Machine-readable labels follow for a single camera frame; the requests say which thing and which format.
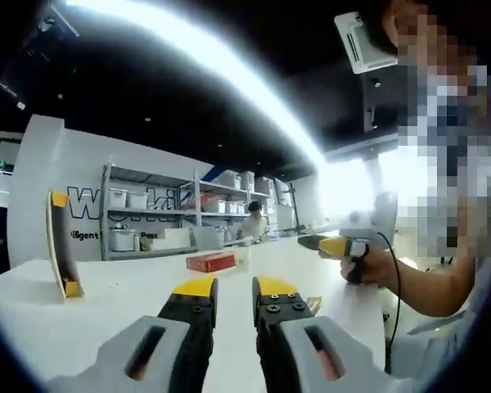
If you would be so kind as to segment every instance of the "person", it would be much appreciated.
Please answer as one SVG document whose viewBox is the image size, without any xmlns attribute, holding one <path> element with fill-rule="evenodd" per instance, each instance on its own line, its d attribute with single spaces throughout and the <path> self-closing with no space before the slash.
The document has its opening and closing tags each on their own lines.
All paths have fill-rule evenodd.
<svg viewBox="0 0 491 393">
<path fill-rule="evenodd" d="M 433 10 L 413 0 L 374 0 L 359 9 L 372 44 L 416 71 L 417 99 L 408 108 L 408 121 L 412 114 L 416 121 L 399 126 L 399 145 L 415 145 L 436 162 L 437 197 L 420 203 L 421 231 L 430 255 L 455 255 L 451 273 L 422 272 L 397 261 L 397 274 L 389 251 L 372 246 L 363 282 L 398 294 L 400 280 L 402 300 L 433 317 L 454 314 L 469 297 L 448 337 L 395 338 L 391 375 L 419 383 L 432 381 L 466 345 L 491 287 L 491 74 L 469 41 L 452 34 Z M 354 264 L 340 264 L 346 277 Z"/>
<path fill-rule="evenodd" d="M 268 222 L 262 217 L 262 204 L 258 201 L 252 201 L 247 210 L 250 216 L 244 220 L 236 232 L 236 239 L 243 239 L 249 236 L 258 239 L 264 236 L 268 230 Z"/>
</svg>

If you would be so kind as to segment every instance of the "light strip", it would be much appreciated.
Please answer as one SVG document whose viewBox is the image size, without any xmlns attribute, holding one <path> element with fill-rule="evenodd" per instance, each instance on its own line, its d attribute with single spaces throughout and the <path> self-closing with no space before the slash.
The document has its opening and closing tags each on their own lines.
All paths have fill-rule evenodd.
<svg viewBox="0 0 491 393">
<path fill-rule="evenodd" d="M 118 17 L 157 34 L 199 65 L 226 80 L 262 111 L 318 168 L 325 159 L 304 126 L 269 86 L 220 38 L 158 6 L 124 0 L 68 0 L 70 6 Z"/>
</svg>

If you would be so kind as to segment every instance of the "ceiling vent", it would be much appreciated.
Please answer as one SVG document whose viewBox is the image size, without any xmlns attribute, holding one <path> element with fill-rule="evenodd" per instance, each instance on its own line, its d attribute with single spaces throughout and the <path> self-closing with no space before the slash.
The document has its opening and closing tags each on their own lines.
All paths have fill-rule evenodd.
<svg viewBox="0 0 491 393">
<path fill-rule="evenodd" d="M 383 53 L 369 42 L 369 37 L 357 12 L 337 16 L 335 24 L 355 74 L 363 74 L 397 64 L 395 56 Z"/>
</svg>

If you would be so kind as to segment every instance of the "white desk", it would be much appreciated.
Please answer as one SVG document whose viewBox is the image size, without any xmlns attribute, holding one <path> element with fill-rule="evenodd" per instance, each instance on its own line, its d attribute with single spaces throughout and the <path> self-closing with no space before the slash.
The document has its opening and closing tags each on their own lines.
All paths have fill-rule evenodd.
<svg viewBox="0 0 491 393">
<path fill-rule="evenodd" d="M 265 391 L 255 349 L 251 282 L 256 275 L 283 278 L 303 298 L 322 296 L 328 315 L 369 346 L 384 368 L 381 304 L 374 286 L 347 285 L 340 266 L 304 249 L 295 238 L 250 247 L 249 263 L 218 272 L 214 352 L 204 391 Z M 202 273 L 185 267 L 185 255 L 149 260 L 78 263 L 83 299 L 62 303 L 46 260 L 31 260 L 0 276 L 0 324 L 31 368 L 44 380 L 75 375 L 95 362 L 104 341 L 143 315 L 157 315 L 178 284 Z"/>
</svg>

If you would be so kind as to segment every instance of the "black ceiling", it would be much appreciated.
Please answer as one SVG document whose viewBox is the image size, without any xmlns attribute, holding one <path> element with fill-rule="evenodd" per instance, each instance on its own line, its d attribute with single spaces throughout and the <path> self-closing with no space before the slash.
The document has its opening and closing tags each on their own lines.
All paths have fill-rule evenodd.
<svg viewBox="0 0 491 393">
<path fill-rule="evenodd" d="M 309 170 L 302 164 L 303 171 L 294 171 L 295 163 L 304 162 L 303 153 L 265 116 L 150 32 L 56 7 L 80 36 L 56 28 L 38 32 L 11 56 L 0 79 L 1 130 L 22 132 L 32 113 L 53 115 L 65 118 L 71 129 L 232 169 L 280 175 L 292 165 L 292 178 Z M 365 132 L 368 94 L 376 103 L 378 132 L 396 124 L 405 101 L 396 67 L 362 77 L 349 68 L 333 18 L 352 6 L 190 0 L 169 7 L 210 26 L 242 53 L 323 151 L 374 135 Z M 382 87 L 368 92 L 374 77 Z M 23 111 L 18 101 L 26 104 Z"/>
</svg>

